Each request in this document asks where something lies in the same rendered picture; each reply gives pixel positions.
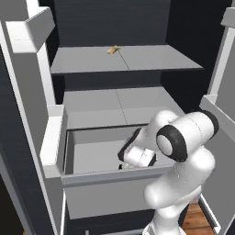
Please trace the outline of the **dark fridge body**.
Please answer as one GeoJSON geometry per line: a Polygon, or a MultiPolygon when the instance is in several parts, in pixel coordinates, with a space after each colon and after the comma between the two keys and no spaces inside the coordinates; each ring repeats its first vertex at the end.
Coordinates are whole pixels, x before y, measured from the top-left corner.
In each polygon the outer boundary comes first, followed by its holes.
{"type": "MultiPolygon", "coordinates": [[[[193,60],[188,54],[188,48],[181,42],[184,31],[182,18],[178,14],[178,0],[40,0],[40,2],[50,7],[55,23],[49,43],[50,67],[58,48],[70,47],[170,45],[193,60]]],[[[61,180],[64,175],[66,133],[69,130],[68,114],[63,103],[66,92],[163,87],[183,110],[183,116],[206,110],[218,120],[213,112],[196,104],[198,95],[193,88],[196,86],[196,80],[203,76],[203,71],[202,66],[201,69],[183,70],[60,74],[50,72],[55,102],[64,106],[66,114],[61,180]]],[[[219,233],[218,220],[203,196],[209,178],[202,184],[198,199],[215,232],[219,233]]],[[[71,219],[63,186],[62,189],[65,195],[66,235],[141,235],[154,215],[153,210],[148,207],[145,210],[71,219]]]]}

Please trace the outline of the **grey fridge shelf with food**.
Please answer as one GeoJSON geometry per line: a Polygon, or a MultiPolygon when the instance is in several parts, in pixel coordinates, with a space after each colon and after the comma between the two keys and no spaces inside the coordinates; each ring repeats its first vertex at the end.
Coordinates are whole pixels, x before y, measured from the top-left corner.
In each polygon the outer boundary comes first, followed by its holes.
{"type": "Polygon", "coordinates": [[[60,74],[202,68],[170,45],[122,46],[114,54],[107,50],[108,47],[58,48],[50,71],[60,74]]]}

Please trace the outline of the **fridge door with grey bins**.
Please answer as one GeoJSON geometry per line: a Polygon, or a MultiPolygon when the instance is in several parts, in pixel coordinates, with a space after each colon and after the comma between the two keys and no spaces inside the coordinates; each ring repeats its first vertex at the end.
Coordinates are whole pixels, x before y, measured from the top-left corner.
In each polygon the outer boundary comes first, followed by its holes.
{"type": "Polygon", "coordinates": [[[189,56],[203,66],[193,91],[196,104],[220,124],[207,143],[217,167],[203,196],[220,225],[218,235],[235,235],[235,0],[178,0],[189,56]]]}

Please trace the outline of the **grey fridge shelf above drawer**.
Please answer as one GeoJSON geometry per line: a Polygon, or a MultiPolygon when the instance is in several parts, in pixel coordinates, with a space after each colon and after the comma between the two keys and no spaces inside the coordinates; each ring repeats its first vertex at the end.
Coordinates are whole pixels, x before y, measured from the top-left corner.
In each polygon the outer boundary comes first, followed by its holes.
{"type": "Polygon", "coordinates": [[[159,110],[184,114],[163,87],[66,92],[63,103],[69,129],[149,123],[159,110]]]}

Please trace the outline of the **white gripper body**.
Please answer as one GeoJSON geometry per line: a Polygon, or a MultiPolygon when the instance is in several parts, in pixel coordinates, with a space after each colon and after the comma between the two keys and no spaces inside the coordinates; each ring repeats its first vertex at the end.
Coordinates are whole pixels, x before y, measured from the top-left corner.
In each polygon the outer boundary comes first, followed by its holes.
{"type": "Polygon", "coordinates": [[[155,151],[149,149],[141,149],[139,147],[132,147],[124,151],[123,169],[142,168],[153,166],[156,162],[155,151]]]}

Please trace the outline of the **tan food piece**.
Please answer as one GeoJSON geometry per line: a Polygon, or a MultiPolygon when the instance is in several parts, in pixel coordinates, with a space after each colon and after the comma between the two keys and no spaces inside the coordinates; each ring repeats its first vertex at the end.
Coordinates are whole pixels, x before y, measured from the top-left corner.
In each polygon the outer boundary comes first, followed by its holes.
{"type": "Polygon", "coordinates": [[[111,48],[109,48],[106,53],[107,54],[114,54],[117,50],[120,50],[121,49],[121,46],[118,46],[118,45],[115,45],[111,48]]]}

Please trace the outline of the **fridge door with white bins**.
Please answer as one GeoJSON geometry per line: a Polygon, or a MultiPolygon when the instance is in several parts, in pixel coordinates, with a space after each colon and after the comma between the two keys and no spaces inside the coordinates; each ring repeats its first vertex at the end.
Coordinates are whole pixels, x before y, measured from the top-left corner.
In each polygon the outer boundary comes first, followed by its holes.
{"type": "Polygon", "coordinates": [[[53,15],[39,0],[0,0],[0,151],[27,235],[65,235],[62,149],[46,40],[53,15]]]}

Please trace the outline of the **open grey fridge drawer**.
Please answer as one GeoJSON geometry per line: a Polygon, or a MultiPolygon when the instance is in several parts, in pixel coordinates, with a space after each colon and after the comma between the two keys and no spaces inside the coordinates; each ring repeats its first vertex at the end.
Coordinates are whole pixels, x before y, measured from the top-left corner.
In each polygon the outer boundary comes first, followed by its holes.
{"type": "Polygon", "coordinates": [[[145,186],[170,170],[173,161],[159,156],[153,166],[121,170],[118,152],[138,128],[130,125],[67,131],[62,186],[71,219],[148,208],[143,199],[145,186]]]}

